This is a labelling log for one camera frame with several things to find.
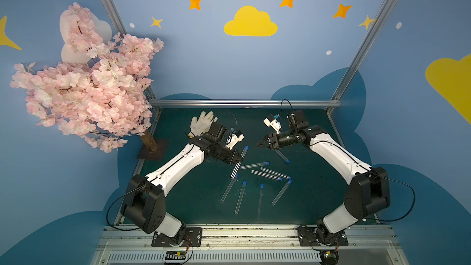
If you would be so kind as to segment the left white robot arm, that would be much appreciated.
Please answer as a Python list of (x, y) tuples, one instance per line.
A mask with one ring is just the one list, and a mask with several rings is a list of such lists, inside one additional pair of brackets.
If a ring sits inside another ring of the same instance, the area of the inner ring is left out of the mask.
[(166, 211), (166, 197), (172, 188), (208, 157), (232, 165), (243, 161), (242, 154), (223, 142), (208, 137), (191, 138), (184, 149), (164, 166), (129, 182), (120, 213), (143, 232), (181, 238), (184, 224)]

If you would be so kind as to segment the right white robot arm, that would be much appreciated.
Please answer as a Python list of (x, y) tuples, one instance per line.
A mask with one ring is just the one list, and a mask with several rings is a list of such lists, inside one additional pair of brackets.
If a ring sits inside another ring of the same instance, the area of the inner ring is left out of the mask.
[(271, 132), (258, 142), (259, 146), (274, 150), (294, 144), (303, 144), (318, 154), (348, 184), (343, 203), (320, 220), (322, 232), (336, 234), (390, 206), (390, 185), (386, 170), (373, 168), (354, 157), (319, 126), (308, 126), (298, 131)]

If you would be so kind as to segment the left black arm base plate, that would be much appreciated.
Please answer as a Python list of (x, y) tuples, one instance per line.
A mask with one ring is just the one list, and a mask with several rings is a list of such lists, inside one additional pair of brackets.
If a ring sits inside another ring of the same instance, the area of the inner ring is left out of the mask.
[(163, 233), (154, 232), (152, 247), (200, 247), (202, 239), (202, 228), (181, 227), (174, 237), (169, 237)]

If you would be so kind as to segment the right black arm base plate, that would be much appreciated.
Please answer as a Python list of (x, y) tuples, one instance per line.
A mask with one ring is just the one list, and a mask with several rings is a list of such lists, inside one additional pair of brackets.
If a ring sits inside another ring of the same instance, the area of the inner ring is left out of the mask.
[(337, 233), (330, 233), (326, 228), (321, 226), (300, 225), (295, 228), (299, 243), (302, 247), (337, 247), (348, 246), (347, 236), (342, 230)]

